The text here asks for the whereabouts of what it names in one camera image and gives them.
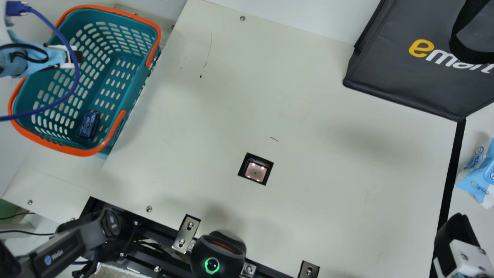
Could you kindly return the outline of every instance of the white wall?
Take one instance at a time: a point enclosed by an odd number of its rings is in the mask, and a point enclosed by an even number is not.
[[[97,4],[114,7],[114,0],[29,0],[30,6],[41,12],[52,23],[69,8],[82,4]],[[42,44],[46,42],[51,31],[36,16],[30,14],[14,18],[13,30],[21,39]],[[7,104],[18,80],[0,79],[0,114],[7,114]],[[3,196],[8,184],[26,157],[33,143],[21,136],[9,122],[0,123],[0,196]]]
[[[357,41],[379,3],[379,0],[206,1],[349,44]]]
[[[117,4],[177,21],[187,0],[115,0]]]

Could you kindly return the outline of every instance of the black cable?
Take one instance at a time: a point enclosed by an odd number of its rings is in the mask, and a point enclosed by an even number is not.
[[[15,215],[12,215],[12,216],[9,216],[9,217],[0,218],[0,220],[7,220],[7,219],[10,219],[10,218],[14,218],[16,216],[19,216],[19,215],[26,215],[26,214],[35,214],[35,213],[34,212],[19,213],[19,214],[15,214]]]
[[[34,233],[34,232],[25,232],[25,231],[19,231],[19,230],[1,231],[0,233],[7,233],[7,232],[20,232],[20,233],[26,233],[26,234],[32,234],[32,235],[53,235],[52,233]]]

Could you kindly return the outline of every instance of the teal plastic basket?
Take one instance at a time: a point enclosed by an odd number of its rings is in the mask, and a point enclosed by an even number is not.
[[[160,28],[136,15],[93,5],[67,11],[57,27],[83,53],[76,93],[54,109],[12,123],[29,139],[61,152],[108,154],[161,54]],[[62,44],[56,36],[48,43]],[[73,83],[74,69],[32,74],[12,95],[9,113],[48,105],[66,94]],[[88,111],[97,111],[100,117],[91,139],[78,136]]]

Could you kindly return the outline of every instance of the black shopping bag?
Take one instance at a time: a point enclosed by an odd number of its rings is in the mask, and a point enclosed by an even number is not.
[[[493,26],[490,0],[381,0],[343,84],[463,121],[494,101]]]

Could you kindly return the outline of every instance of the black metal frame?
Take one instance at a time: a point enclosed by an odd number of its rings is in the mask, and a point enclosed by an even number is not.
[[[177,230],[93,197],[90,197],[87,201],[81,216],[100,211],[104,208],[112,208],[115,211],[120,212],[131,223],[133,221],[137,221],[139,223],[139,227],[135,232],[136,235],[152,239],[162,245],[172,246],[178,235]],[[293,278],[292,276],[288,276],[252,260],[246,259],[246,261],[257,266],[254,278]],[[188,263],[169,255],[165,255],[155,249],[144,247],[135,242],[129,246],[126,254],[124,254],[120,260],[111,264],[119,268],[135,270],[142,275],[146,275],[151,278],[194,278]],[[161,268],[160,271],[155,271],[156,266]]]

